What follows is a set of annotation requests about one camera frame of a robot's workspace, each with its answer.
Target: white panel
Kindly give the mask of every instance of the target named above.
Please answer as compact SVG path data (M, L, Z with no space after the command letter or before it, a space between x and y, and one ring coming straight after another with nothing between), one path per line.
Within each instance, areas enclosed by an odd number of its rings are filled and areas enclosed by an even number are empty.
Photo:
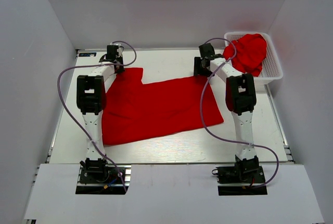
M303 166L281 166L268 195L257 196L218 196L215 166L133 165L126 195L75 195L79 165L42 164L25 218L41 224L323 222ZM268 178L275 165L263 168Z
M333 223L333 0L286 0L270 34L284 78L271 86L293 157Z
M230 30L267 32L284 0L49 0L77 49L112 39L196 47Z
M199 50L139 50L138 58L132 67L144 68L143 83L153 83L193 75L194 57ZM96 64L104 52L96 57L79 57L77 65ZM133 60L130 51L124 52L124 62ZM76 80L78 75L89 74L94 68L76 69L70 85L66 104L83 122L82 114L76 106ZM224 123L210 127L218 136L235 140L235 124L225 104L225 83L217 76L211 87L224 118ZM277 152L281 161L287 157L283 139L279 132L270 101L266 93L257 93L257 105L253 112L253 140ZM86 156L86 136L76 123L63 112L57 137L50 159L51 163L78 163ZM234 162L236 145L222 142L210 136L203 128L165 137L151 138L117 146L105 146L105 150L117 163L223 163ZM256 148L262 162L274 162L274 155Z
M48 0L0 0L0 16L0 222L21 223L59 115L57 76L75 51Z

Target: folded red cloth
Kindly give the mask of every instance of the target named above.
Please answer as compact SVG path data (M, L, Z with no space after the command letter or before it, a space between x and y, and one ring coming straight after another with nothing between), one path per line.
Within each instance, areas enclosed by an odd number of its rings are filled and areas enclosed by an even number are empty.
M251 73L258 77L262 70L262 61L266 57L266 40L260 34L246 34L232 41L236 46L237 55L232 60L233 67L242 73ZM228 45L223 52L225 58L234 55L234 48Z
M104 144L122 144L202 128L200 95L206 77L185 77L142 84L142 68L127 68L118 74L107 92L103 111ZM210 86L203 100L208 126L223 118Z

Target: red garment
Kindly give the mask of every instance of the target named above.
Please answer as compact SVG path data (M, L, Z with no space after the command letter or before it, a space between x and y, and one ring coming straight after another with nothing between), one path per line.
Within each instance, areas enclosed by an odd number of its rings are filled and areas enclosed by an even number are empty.
M260 34L246 34L232 41L236 46L237 55L232 60L233 67L242 73L251 73L258 77L262 70L262 61L266 58L266 40ZM234 55L234 48L228 45L223 52L225 58Z
M142 84L142 68L127 68L118 74L107 92L103 111L104 144L122 144L202 128L200 95L206 77L185 77ZM210 86L203 100L208 126L223 118Z

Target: gray wall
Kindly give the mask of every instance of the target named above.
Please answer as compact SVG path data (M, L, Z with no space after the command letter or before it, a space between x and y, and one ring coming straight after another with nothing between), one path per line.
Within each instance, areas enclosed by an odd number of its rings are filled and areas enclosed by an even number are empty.
M292 155L333 223L333 0L286 0L270 29L284 78L271 89Z
M117 39L197 47L230 30L267 32L284 0L49 0L77 49Z
M59 115L75 50L48 0L0 0L0 222L21 223Z

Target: laundry basket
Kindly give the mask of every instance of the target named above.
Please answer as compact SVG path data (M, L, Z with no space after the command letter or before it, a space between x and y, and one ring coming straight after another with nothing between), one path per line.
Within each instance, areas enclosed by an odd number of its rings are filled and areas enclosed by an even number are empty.
M235 41L242 38L246 34L256 34L257 32L229 32L224 35L229 41ZM262 62L262 71L258 77L254 77L255 85L266 85L273 80L279 80L283 77L282 68L279 58L275 51L273 42L270 36L266 33L259 33L267 42L266 58Z

